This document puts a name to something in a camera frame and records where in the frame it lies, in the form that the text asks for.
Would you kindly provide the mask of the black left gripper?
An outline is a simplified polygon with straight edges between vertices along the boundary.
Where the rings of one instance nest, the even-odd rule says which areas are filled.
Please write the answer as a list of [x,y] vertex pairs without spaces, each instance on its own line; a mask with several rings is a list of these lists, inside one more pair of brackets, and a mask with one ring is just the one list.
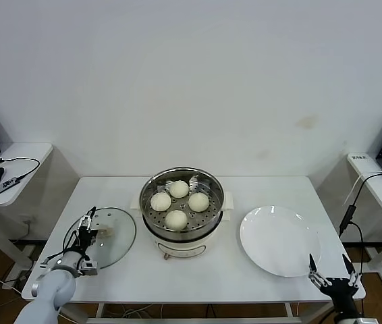
[[91,208],[87,215],[83,215],[78,222],[78,238],[76,239],[76,251],[86,252],[89,246],[91,246],[96,240],[97,230],[91,229],[92,218],[96,213],[97,208]]

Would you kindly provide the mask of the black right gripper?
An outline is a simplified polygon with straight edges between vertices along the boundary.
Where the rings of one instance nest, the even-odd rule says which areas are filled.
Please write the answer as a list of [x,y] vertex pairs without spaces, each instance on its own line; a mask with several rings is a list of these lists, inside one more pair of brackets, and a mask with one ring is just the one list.
[[322,293],[330,297],[333,302],[335,312],[339,316],[358,316],[359,312],[356,308],[353,296],[358,291],[358,282],[360,274],[356,272],[351,260],[345,255],[342,255],[344,265],[349,275],[349,279],[323,277],[318,271],[315,260],[309,254],[309,274],[308,278],[318,289],[322,288]]

